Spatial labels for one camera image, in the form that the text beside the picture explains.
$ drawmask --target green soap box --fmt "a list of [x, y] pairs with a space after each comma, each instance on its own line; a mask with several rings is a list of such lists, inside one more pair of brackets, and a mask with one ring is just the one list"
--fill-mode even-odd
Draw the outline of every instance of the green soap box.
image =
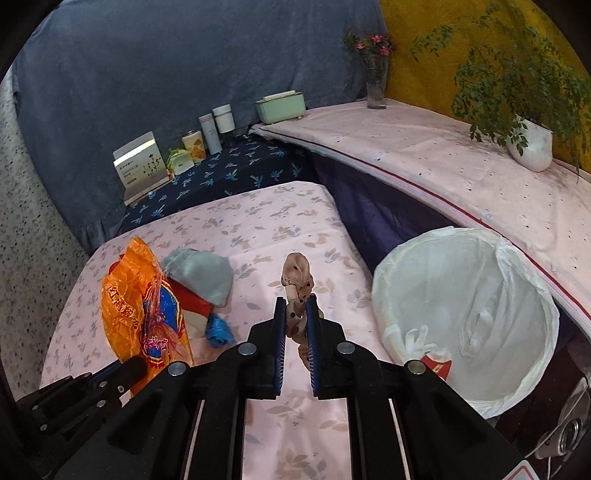
[[256, 102], [256, 109], [261, 121], [267, 125], [298, 118], [306, 112], [304, 94], [292, 90], [269, 95]]

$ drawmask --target pink floral bedsheet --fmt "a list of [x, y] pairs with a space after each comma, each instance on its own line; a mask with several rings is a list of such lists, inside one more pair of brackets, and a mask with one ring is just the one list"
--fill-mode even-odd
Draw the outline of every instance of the pink floral bedsheet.
[[[82, 271], [61, 314], [41, 384], [95, 372], [115, 359], [100, 316], [100, 281], [139, 236], [162, 259], [177, 247], [209, 250], [230, 259], [234, 283], [225, 307], [216, 309], [236, 339], [272, 317], [285, 257], [302, 252], [310, 261], [314, 292], [327, 318], [348, 339], [389, 360], [371, 309], [371, 276], [359, 258], [332, 198], [322, 186], [292, 182], [217, 200], [142, 226], [102, 245]], [[205, 339], [191, 343], [195, 360], [219, 351]], [[350, 478], [349, 433], [344, 400], [318, 401], [310, 376], [290, 340], [283, 391], [276, 401], [248, 404], [243, 478], [343, 480]]]

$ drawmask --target terrazzo wall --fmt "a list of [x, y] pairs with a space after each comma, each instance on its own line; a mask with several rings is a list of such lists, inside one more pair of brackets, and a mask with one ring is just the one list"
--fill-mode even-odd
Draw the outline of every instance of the terrazzo wall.
[[49, 341], [86, 254], [47, 196], [0, 85], [0, 349], [16, 398], [39, 386]]

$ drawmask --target screw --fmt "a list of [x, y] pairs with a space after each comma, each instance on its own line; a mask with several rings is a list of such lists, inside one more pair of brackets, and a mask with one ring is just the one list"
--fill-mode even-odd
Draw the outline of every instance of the screw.
[[168, 366], [168, 373], [170, 375], [172, 375], [173, 377], [177, 377], [179, 375], [182, 375], [183, 373], [185, 373], [185, 370], [187, 369], [187, 365], [185, 365], [182, 362], [175, 362], [173, 364], [170, 364]]
[[411, 360], [407, 363], [408, 371], [415, 375], [422, 375], [427, 371], [427, 367], [420, 360]]
[[256, 345], [254, 343], [243, 343], [238, 347], [238, 352], [241, 355], [252, 355], [256, 352]]
[[355, 351], [355, 345], [351, 342], [341, 342], [336, 346], [336, 349], [343, 355], [350, 355]]

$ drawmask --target white canister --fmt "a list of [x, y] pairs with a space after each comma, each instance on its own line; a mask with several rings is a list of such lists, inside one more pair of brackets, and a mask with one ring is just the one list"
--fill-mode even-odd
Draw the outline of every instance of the white canister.
[[220, 144], [220, 138], [217, 135], [216, 122], [213, 119], [213, 115], [208, 113], [207, 115], [200, 116], [199, 123], [201, 124], [209, 153], [215, 155], [216, 153], [221, 152], [222, 145]]
[[232, 108], [230, 107], [230, 104], [214, 108], [212, 112], [213, 116], [216, 118], [217, 129], [221, 134], [234, 130], [234, 117], [232, 116]]
[[195, 130], [186, 134], [183, 137], [183, 144], [195, 163], [199, 163], [207, 158], [201, 130]]

